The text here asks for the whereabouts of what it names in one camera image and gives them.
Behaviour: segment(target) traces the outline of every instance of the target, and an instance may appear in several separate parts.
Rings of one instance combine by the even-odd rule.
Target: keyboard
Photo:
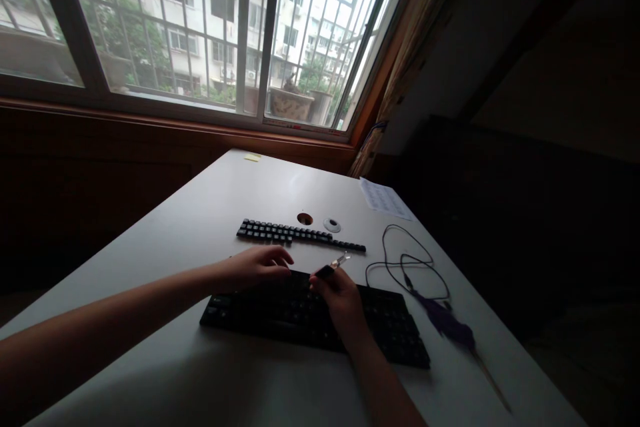
[[[401,294],[358,286],[367,323],[388,361],[429,368],[429,355]],[[233,294],[212,296],[200,319],[205,327],[345,352],[324,299],[309,291],[309,274],[291,271]]]
[[[366,252],[367,248],[362,245],[335,240],[332,234],[311,230],[307,228],[291,227],[283,224],[272,224],[271,222],[261,222],[259,220],[244,219],[236,235],[249,240],[260,240],[263,242],[279,242],[290,244],[292,242],[313,242],[326,246],[341,248],[342,250],[355,250],[356,252]]]

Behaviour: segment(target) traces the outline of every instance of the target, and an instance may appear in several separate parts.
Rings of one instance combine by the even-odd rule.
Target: white desk
[[[301,211],[337,219],[335,235],[367,246],[345,270],[365,283],[365,266],[383,259],[387,224],[407,228],[431,252],[447,280],[457,317],[475,333],[478,350],[513,415],[471,356],[441,338],[419,304],[405,294],[431,357],[431,371],[396,366],[409,395],[431,427],[584,426],[584,421],[500,322],[425,228],[367,207],[355,179],[270,157],[258,163],[232,150],[49,290],[0,330],[7,337],[37,322],[180,270],[224,259],[251,243],[236,238],[243,218],[297,225]],[[424,253],[394,231],[390,258]],[[338,256],[325,246],[294,243],[296,270],[312,272]],[[413,269],[425,296],[442,291],[433,272]],[[401,291],[384,268],[371,285]],[[366,425],[356,379],[345,355],[214,329],[198,321],[197,304],[34,419],[38,426],[124,425]]]

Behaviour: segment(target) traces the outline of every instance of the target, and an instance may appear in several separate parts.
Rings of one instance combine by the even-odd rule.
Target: forearm
[[[370,334],[349,343],[347,350],[374,426],[426,426]]]
[[[51,318],[0,342],[5,425],[20,425],[215,290],[206,268]]]

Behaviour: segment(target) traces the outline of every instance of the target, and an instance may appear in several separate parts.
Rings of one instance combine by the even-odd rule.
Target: black cable
[[[400,262],[389,262],[387,259],[387,246],[385,245],[385,236],[387,235],[387,232],[389,231],[389,229],[391,228],[397,228],[399,230],[402,230],[403,232],[405,232],[409,237],[411,237],[416,244],[418,244],[422,250],[424,250],[426,252],[426,254],[429,256],[428,260],[420,260],[419,258],[416,258],[414,256],[411,256],[409,254],[401,254],[400,255]],[[442,275],[440,275],[440,273],[433,267],[434,261],[433,261],[433,257],[431,256],[431,254],[429,253],[429,250],[427,250],[425,248],[424,245],[422,245],[417,238],[415,238],[413,235],[411,235],[411,232],[409,232],[407,229],[397,225],[397,224],[389,224],[386,228],[385,231],[382,233],[382,249],[385,252],[385,259],[383,262],[373,262],[372,264],[369,264],[366,268],[365,268],[365,281],[367,283],[367,287],[369,287],[369,268],[373,267],[373,266],[378,266],[378,265],[384,265],[385,268],[387,269],[387,272],[389,273],[389,275],[391,276],[391,278],[395,281],[396,284],[398,284],[399,286],[401,286],[404,290],[406,290],[409,294],[411,295],[415,295],[417,292],[416,290],[413,289],[413,284],[411,282],[411,279],[409,278],[409,276],[407,275],[407,272],[405,272],[405,266],[425,266],[426,268],[429,268],[431,270],[433,270],[435,272],[435,274],[439,277],[439,279],[442,281],[442,283],[445,286],[445,289],[447,290],[447,295],[444,297],[434,297],[431,298],[431,300],[447,300],[451,297],[451,293],[449,291],[449,286],[447,285],[447,282],[445,282],[445,280],[442,278]],[[410,259],[415,260],[415,262],[404,262],[404,258],[408,257]],[[405,287],[392,273],[391,270],[389,269],[389,266],[399,266],[400,270],[402,271],[403,277],[405,278],[405,283],[407,284],[407,286]]]

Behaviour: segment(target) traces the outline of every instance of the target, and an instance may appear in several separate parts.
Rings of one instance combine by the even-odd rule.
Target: paper
[[[385,187],[360,177],[360,188],[362,193],[365,194],[365,199],[370,209],[382,214],[417,222],[415,215],[391,187]]]
[[[248,153],[245,155],[245,160],[260,161],[261,157],[262,155],[258,155],[257,153]]]

